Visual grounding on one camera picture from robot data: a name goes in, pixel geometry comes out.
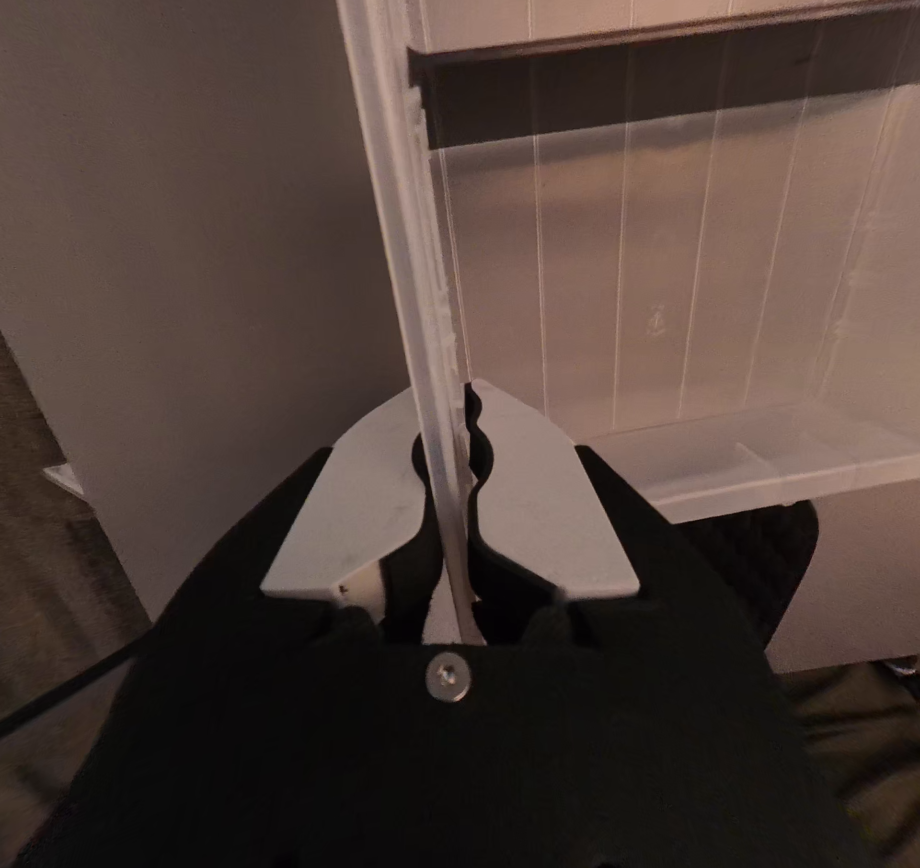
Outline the black bin divider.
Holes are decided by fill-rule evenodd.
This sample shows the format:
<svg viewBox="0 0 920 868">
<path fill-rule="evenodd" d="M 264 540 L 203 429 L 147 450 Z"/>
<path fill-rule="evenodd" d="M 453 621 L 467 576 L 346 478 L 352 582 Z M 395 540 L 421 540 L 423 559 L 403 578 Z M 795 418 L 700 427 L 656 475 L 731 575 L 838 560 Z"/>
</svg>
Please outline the black bin divider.
<svg viewBox="0 0 920 868">
<path fill-rule="evenodd" d="M 918 83 L 919 0 L 499 46 L 407 47 L 431 149 Z"/>
</svg>

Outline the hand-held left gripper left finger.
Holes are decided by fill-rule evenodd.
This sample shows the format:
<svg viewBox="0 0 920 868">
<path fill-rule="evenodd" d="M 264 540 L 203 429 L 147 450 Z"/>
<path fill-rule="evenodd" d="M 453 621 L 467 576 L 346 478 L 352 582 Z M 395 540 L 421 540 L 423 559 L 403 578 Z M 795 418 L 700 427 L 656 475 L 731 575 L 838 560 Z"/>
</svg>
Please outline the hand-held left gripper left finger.
<svg viewBox="0 0 920 868">
<path fill-rule="evenodd" d="M 413 391 L 334 444 L 260 588 L 270 598 L 368 613 L 387 640 L 419 643 L 443 548 Z"/>
</svg>

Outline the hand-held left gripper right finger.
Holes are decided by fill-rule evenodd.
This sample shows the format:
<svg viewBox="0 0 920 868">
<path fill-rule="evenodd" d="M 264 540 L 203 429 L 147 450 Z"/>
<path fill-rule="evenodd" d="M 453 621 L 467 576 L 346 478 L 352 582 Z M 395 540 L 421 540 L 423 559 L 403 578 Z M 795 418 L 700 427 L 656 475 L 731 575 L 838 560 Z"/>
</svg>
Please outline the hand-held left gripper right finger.
<svg viewBox="0 0 920 868">
<path fill-rule="evenodd" d="M 468 579 L 487 644 L 542 609 L 638 597 L 640 582 L 573 440 L 486 379 L 466 385 Z"/>
</svg>

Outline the black mesh office chair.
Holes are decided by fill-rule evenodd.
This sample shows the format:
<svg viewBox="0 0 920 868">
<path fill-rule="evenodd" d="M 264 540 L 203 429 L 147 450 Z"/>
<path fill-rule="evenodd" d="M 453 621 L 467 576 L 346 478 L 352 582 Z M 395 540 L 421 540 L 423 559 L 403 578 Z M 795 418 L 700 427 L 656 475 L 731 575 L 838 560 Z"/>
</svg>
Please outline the black mesh office chair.
<svg viewBox="0 0 920 868">
<path fill-rule="evenodd" d="M 759 507 L 677 528 L 730 586 L 762 645 L 770 644 L 818 545 L 814 504 Z"/>
</svg>

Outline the olive green shirt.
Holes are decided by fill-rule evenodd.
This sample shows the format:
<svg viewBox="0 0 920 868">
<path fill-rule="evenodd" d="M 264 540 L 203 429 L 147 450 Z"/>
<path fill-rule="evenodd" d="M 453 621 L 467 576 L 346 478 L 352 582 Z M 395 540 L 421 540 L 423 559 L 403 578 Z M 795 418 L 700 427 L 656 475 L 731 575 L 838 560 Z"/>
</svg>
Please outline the olive green shirt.
<svg viewBox="0 0 920 868">
<path fill-rule="evenodd" d="M 877 861 L 917 867 L 918 676 L 872 662 L 778 680 L 811 759 Z"/>
</svg>

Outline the clear plastic bin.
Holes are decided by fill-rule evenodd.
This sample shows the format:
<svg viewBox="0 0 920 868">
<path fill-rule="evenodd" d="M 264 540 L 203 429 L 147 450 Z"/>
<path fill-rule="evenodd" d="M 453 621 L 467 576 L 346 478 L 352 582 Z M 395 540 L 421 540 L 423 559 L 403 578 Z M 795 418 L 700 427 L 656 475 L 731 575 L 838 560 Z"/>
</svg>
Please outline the clear plastic bin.
<svg viewBox="0 0 920 868">
<path fill-rule="evenodd" d="M 859 0 L 336 0 L 446 549 L 429 636 L 478 643 L 466 385 L 598 454 L 673 524 L 815 501 L 858 649 L 918 626 L 918 83 L 431 149 L 407 47 Z"/>
</svg>

